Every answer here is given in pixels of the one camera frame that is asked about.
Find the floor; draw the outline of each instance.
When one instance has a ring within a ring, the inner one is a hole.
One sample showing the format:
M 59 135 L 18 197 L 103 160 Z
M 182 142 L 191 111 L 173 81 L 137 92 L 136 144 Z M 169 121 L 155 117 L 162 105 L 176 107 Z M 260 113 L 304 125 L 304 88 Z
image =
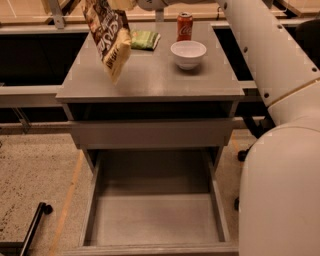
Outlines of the floor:
M 238 243 L 238 212 L 242 163 L 237 152 L 255 138 L 234 130 L 224 148 L 217 180 L 232 243 Z M 0 242 L 22 242 L 40 202 L 53 207 L 44 215 L 29 255 L 53 256 L 78 246 L 92 173 L 74 146 L 68 128 L 0 129 Z

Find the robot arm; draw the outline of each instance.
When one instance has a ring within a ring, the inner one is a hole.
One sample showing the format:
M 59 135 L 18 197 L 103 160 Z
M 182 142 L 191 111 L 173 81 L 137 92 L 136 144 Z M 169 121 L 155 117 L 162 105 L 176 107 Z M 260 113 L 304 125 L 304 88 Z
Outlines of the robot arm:
M 138 5 L 154 10 L 177 2 L 203 1 L 138 0 Z M 240 256 L 320 255 L 320 72 L 262 0 L 216 2 L 278 125 L 246 157 Z
M 320 109 L 320 101 L 314 97 L 314 88 L 319 87 L 318 68 L 262 0 L 137 1 L 142 9 L 149 11 L 176 3 L 213 2 L 223 9 L 275 124 L 309 115 L 310 109 Z M 311 98 L 305 102 L 299 93 L 308 94 Z

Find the table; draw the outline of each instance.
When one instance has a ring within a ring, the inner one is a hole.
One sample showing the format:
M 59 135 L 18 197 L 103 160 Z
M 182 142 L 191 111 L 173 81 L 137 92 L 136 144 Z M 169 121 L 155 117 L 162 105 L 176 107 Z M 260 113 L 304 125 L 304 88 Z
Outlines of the table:
M 161 34 L 154 52 L 133 50 L 113 85 L 89 35 L 56 97 L 94 174 L 79 249 L 65 255 L 130 255 L 132 243 L 138 254 L 237 255 L 215 169 L 241 86 L 208 22 L 194 23 L 207 54 L 192 71 L 173 62 L 175 22 L 130 26 Z

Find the can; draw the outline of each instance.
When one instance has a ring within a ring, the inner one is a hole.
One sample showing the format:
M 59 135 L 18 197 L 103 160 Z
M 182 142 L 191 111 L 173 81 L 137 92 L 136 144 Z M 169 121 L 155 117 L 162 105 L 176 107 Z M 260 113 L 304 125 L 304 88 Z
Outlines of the can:
M 177 18 L 177 41 L 191 40 L 193 17 L 189 12 L 180 12 Z

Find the snack bag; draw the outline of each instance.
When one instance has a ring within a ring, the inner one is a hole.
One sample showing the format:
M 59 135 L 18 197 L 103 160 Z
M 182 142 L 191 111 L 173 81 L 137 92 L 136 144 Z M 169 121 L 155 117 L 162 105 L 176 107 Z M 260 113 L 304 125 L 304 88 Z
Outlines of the snack bag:
M 116 84 L 131 53 L 126 13 L 112 10 L 107 0 L 86 0 L 83 14 L 105 69 Z

